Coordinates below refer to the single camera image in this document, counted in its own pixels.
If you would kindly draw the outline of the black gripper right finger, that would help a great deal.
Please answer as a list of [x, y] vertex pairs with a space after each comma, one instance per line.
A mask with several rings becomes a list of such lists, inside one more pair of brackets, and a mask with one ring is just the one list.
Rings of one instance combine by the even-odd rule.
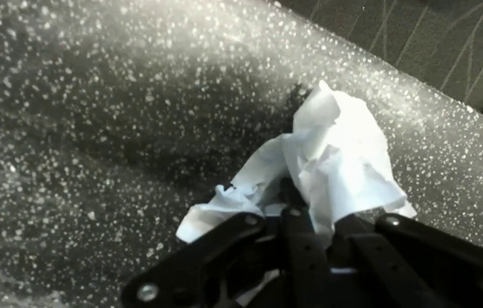
[[483, 308], [483, 248], [398, 213], [333, 224], [332, 263], [356, 308]]

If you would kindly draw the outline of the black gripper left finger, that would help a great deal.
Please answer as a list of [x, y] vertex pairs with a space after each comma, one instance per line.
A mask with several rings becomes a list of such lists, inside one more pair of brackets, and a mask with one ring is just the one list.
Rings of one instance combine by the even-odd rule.
[[256, 287], [277, 265], [277, 224], [234, 213], [157, 265], [136, 273], [119, 294], [121, 308], [213, 308]]

